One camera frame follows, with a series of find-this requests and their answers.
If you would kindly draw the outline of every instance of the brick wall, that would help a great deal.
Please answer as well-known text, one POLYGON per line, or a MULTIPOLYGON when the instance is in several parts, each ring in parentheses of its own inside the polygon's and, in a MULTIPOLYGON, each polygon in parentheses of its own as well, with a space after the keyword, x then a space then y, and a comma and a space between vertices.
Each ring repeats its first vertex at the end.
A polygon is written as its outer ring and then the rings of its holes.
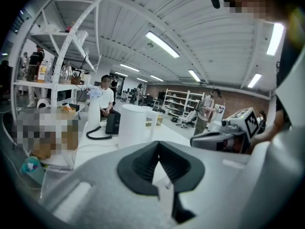
MULTIPOLYGON (((169 90, 180 91, 180 92, 187 92, 188 90, 190 90, 191 93, 198 93, 198 94, 202 94, 204 92, 205 95, 209 94, 211 91, 210 88, 204 88, 204 87, 148 85, 146 88, 146 94, 151 94, 153 97, 158 97, 158 93, 166 92, 167 88, 169 90)), ((225 103, 226 110, 224 113, 224 118, 231 116, 240 109, 245 109, 249 107, 253 107, 257 117, 259 116, 260 110, 264 110, 266 113, 268 113, 268 109, 269 109, 268 100, 250 95, 234 93, 234 92, 221 91, 221 93, 222 93, 222 98, 217 98, 215 100, 215 104, 223 105, 225 103)))

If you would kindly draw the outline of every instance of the hand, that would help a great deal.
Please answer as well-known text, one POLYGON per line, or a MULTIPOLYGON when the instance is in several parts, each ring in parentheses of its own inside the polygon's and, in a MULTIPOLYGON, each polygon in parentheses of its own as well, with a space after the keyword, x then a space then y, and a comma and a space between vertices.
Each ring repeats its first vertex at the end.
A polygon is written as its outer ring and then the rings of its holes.
POLYGON ((102 112, 102 115, 103 115, 103 116, 106 116, 105 110, 101 109, 101 112, 102 112))

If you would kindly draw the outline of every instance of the bottle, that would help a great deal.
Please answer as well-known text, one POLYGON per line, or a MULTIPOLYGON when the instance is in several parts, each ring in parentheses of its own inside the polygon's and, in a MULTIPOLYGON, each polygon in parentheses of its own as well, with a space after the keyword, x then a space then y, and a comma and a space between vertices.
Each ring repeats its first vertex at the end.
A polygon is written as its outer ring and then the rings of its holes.
POLYGON ((44 80, 45 83, 51 83, 52 82, 52 65, 53 65, 53 62, 51 60, 47 65, 47 72, 46 72, 46 77, 45 77, 45 80, 44 80))
POLYGON ((46 78, 46 73, 47 73, 47 62, 42 61, 38 70, 37 82, 44 83, 44 80, 46 78))

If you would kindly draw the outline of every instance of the gray pants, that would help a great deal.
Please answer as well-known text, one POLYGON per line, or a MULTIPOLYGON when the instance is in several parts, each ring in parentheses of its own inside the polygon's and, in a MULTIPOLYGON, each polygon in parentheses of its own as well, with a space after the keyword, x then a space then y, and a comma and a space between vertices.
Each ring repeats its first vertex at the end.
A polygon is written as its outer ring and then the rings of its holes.
POLYGON ((197 123, 196 123, 194 135, 202 133, 205 130, 205 127, 206 127, 207 123, 208 123, 207 120, 203 120, 203 119, 200 119, 198 117, 197 118, 197 123))

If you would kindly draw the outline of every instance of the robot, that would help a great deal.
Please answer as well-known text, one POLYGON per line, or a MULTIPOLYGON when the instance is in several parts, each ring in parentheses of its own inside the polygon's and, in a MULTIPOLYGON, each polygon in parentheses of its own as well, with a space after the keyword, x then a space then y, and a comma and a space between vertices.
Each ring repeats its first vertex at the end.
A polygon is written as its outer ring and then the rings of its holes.
POLYGON ((236 152, 233 149, 234 139, 242 142, 239 153, 244 154, 251 143, 251 138, 257 134, 259 124, 253 108, 241 109, 222 121, 217 131, 198 134, 191 138, 191 146, 213 150, 236 152))

